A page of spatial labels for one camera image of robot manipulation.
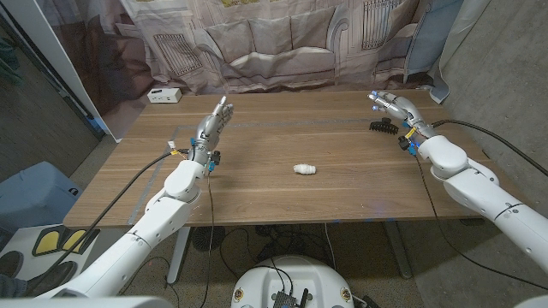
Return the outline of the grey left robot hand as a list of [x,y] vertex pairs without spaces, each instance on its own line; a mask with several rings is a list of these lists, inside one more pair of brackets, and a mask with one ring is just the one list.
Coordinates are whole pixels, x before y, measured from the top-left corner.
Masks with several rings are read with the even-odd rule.
[[209,154],[214,152],[220,140],[220,134],[229,123],[234,113],[234,106],[227,103],[222,96],[210,115],[203,118],[197,127],[194,144],[189,150],[188,159],[205,164]]

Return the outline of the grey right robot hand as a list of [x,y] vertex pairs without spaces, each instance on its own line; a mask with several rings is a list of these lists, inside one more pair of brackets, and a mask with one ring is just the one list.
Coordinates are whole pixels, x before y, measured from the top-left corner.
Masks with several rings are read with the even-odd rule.
[[418,108],[407,98],[389,92],[371,91],[368,98],[382,111],[393,118],[402,120],[409,128],[405,138],[418,145],[437,135],[427,124]]

